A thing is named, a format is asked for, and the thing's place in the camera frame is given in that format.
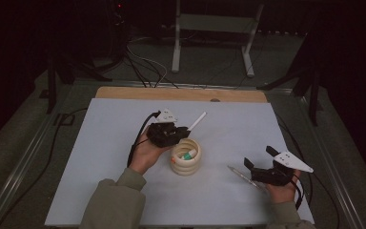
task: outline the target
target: floor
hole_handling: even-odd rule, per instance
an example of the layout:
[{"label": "floor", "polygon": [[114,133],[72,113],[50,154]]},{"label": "floor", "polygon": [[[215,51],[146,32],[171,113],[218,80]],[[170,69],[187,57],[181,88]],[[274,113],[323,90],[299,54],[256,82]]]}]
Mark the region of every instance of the floor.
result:
[{"label": "floor", "polygon": [[[240,42],[229,35],[213,39],[194,33],[182,39],[179,73],[170,73],[172,38],[136,34],[128,47],[134,66],[152,86],[165,75],[158,87],[255,90],[285,75],[302,40],[258,33],[251,49],[253,78],[245,75]],[[55,119],[88,107],[101,86],[144,87],[130,65],[124,59],[103,73],[112,79],[108,83],[75,70],[73,85],[58,82],[58,102],[51,114],[46,114],[47,99],[39,97],[47,89],[47,73],[37,78],[36,90],[0,132],[0,228],[48,228],[44,221],[85,113],[76,112],[72,125],[58,129]],[[291,95],[295,83],[293,80],[265,93],[282,125],[288,149],[299,156],[301,150],[315,168],[316,177],[301,177],[315,226],[366,228],[366,166],[325,89],[319,90],[316,127],[307,115],[308,95]],[[25,162],[23,167],[18,166],[19,161]]]}]

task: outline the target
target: gray floor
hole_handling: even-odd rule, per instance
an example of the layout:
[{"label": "gray floor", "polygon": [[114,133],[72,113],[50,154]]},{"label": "gray floor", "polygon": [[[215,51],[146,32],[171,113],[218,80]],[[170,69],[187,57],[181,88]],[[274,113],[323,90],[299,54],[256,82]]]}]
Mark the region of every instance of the gray floor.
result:
[{"label": "gray floor", "polygon": [[[251,50],[254,78],[245,75],[237,42],[221,44],[210,44],[213,42],[204,44],[204,40],[196,43],[182,42],[179,73],[170,73],[173,56],[171,38],[162,40],[134,38],[129,48],[135,55],[166,67],[168,71],[166,78],[169,81],[163,80],[159,84],[160,87],[176,85],[179,88],[254,90],[255,86],[272,82],[287,72],[302,43],[302,38],[258,34]],[[139,58],[131,54],[130,56],[145,64]],[[154,65],[163,73],[164,69],[161,66],[155,63]],[[158,75],[148,69],[139,66],[138,68],[154,85]],[[59,102],[53,114],[47,115],[48,102],[38,97],[46,88],[47,76],[42,74],[36,80],[35,92],[0,132],[0,193],[22,155],[25,152],[34,152],[29,160],[30,166],[23,170],[27,172],[23,176],[16,174],[21,182],[13,184],[12,189],[18,186],[17,192],[14,195],[4,193],[7,196],[0,197],[0,204],[4,209],[10,205],[10,200],[18,199],[33,183],[48,161],[56,129],[52,124],[57,114],[71,113],[88,107],[96,90],[103,85],[142,87],[132,68],[125,63],[105,73],[106,77],[113,79],[112,83],[97,82],[82,73],[78,75],[71,86],[59,84]],[[315,168],[315,174],[324,185],[312,177],[313,196],[310,208],[315,218],[315,225],[317,228],[336,228],[336,209],[325,191],[326,188],[338,209],[339,228],[366,228],[366,166],[326,91],[320,89],[321,109],[317,112],[318,127],[314,127],[306,116],[307,97],[293,97],[289,94],[295,82],[290,81],[281,85],[275,90],[266,92],[266,95],[277,113],[277,120],[288,126],[306,161]],[[75,114],[75,122],[71,126],[61,127],[47,171],[10,211],[0,228],[46,228],[44,220],[83,117],[84,112],[79,112]],[[284,130],[282,132],[289,150],[296,153],[291,136]],[[312,192],[308,176],[303,175],[301,179],[309,198]]]}]

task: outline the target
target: small jar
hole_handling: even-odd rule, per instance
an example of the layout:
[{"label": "small jar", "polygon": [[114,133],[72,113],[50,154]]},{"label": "small jar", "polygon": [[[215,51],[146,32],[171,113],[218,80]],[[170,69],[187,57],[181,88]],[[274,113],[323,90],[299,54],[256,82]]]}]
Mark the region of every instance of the small jar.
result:
[{"label": "small jar", "polygon": [[172,170],[181,176],[194,174],[199,168],[201,154],[201,147],[195,140],[181,139],[171,151]]}]

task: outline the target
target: olive green sleeve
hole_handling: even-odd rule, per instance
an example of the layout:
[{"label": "olive green sleeve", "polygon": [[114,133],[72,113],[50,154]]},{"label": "olive green sleeve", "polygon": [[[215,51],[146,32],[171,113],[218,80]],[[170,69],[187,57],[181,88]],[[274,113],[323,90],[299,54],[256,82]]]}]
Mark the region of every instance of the olive green sleeve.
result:
[{"label": "olive green sleeve", "polygon": [[283,202],[272,205],[274,223],[267,225],[267,229],[315,229],[307,220],[299,217],[294,202]]},{"label": "olive green sleeve", "polygon": [[146,180],[126,168],[117,182],[99,182],[86,207],[80,229],[138,228],[145,205],[140,192]]}]

